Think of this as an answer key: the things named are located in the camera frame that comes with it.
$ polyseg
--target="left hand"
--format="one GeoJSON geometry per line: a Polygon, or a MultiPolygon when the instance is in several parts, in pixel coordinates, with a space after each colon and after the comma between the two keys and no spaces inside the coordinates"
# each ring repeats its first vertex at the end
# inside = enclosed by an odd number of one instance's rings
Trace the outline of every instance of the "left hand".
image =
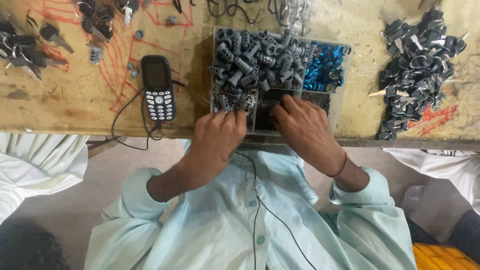
{"type": "Polygon", "coordinates": [[[245,111],[221,110],[201,117],[195,125],[190,151],[180,161],[190,174],[191,188],[199,188],[218,176],[247,133],[245,111]]]}

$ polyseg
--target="yellow object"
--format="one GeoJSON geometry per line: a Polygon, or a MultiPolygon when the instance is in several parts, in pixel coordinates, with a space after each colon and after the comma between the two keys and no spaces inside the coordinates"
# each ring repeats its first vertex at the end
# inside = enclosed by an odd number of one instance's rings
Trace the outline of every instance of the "yellow object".
{"type": "Polygon", "coordinates": [[[418,270],[480,270],[480,266],[453,247],[414,244],[418,270]]]}

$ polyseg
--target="workbench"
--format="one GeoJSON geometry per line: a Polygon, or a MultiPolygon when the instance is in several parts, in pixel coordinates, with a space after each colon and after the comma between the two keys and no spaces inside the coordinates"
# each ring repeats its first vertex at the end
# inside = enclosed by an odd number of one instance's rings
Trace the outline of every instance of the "workbench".
{"type": "MultiPolygon", "coordinates": [[[[395,141],[376,141],[386,105],[383,97],[369,97],[378,91],[378,72],[391,60],[380,32],[384,22],[380,11],[394,18],[406,18],[412,24],[420,21],[430,4],[418,10],[420,0],[314,0],[307,11],[301,34],[306,37],[354,43],[353,64],[346,80],[342,112],[335,137],[344,146],[409,147],[434,149],[480,150],[480,16],[476,13],[478,0],[444,0],[447,34],[460,37],[470,32],[467,49],[453,59],[456,74],[445,83],[447,99],[438,111],[427,109],[419,123],[411,123],[407,132],[399,133],[395,141]]],[[[188,138],[195,121],[210,111],[210,105],[200,96],[210,99],[212,64],[212,34],[215,25],[248,29],[284,29],[267,11],[266,0],[246,4],[239,1],[247,14],[255,18],[249,24],[240,10],[233,17],[226,14],[213,18],[207,1],[181,0],[179,14],[170,0],[153,0],[134,14],[129,27],[123,15],[115,10],[114,35],[105,44],[104,57],[99,65],[89,61],[87,46],[91,36],[80,26],[75,15],[76,5],[70,0],[1,0],[3,9],[14,15],[28,34],[38,36],[39,27],[48,22],[60,30],[60,35],[75,50],[68,53],[55,43],[39,39],[38,48],[47,55],[65,60],[66,66],[49,66],[42,71],[42,84],[35,82],[21,68],[10,67],[0,73],[0,131],[12,133],[49,133],[109,135],[113,119],[119,110],[142,89],[142,80],[133,78],[127,63],[140,69],[140,59],[148,54],[168,58],[173,79],[188,85],[174,86],[177,117],[163,124],[157,136],[188,138]],[[36,22],[32,23],[27,15],[36,22]],[[168,25],[167,17],[174,15],[179,23],[168,25]],[[143,39],[134,37],[136,30],[145,32],[143,39]]],[[[223,2],[213,5],[222,11],[223,2]]],[[[142,98],[137,98],[119,117],[116,135],[146,136],[140,111],[142,98]]],[[[149,126],[153,123],[147,119],[149,126]]],[[[256,136],[247,138],[258,143],[281,143],[281,137],[256,136]]]]}

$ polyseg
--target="white cloth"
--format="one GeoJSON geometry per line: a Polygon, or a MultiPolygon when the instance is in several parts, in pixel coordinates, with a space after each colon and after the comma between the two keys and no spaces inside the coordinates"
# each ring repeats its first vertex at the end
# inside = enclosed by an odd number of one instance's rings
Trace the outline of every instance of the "white cloth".
{"type": "Polygon", "coordinates": [[[81,182],[88,138],[0,133],[0,224],[25,198],[57,193],[81,182]]]}
{"type": "Polygon", "coordinates": [[[480,215],[480,155],[471,151],[384,148],[398,161],[433,178],[449,179],[480,215]]]}

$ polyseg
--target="phone button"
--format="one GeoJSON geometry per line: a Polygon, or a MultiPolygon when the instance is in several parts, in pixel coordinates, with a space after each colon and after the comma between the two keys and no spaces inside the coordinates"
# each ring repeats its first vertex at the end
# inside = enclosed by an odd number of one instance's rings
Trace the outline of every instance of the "phone button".
{"type": "Polygon", "coordinates": [[[157,97],[155,98],[155,102],[156,102],[157,104],[162,104],[162,103],[163,103],[163,98],[157,96],[157,97]]]}

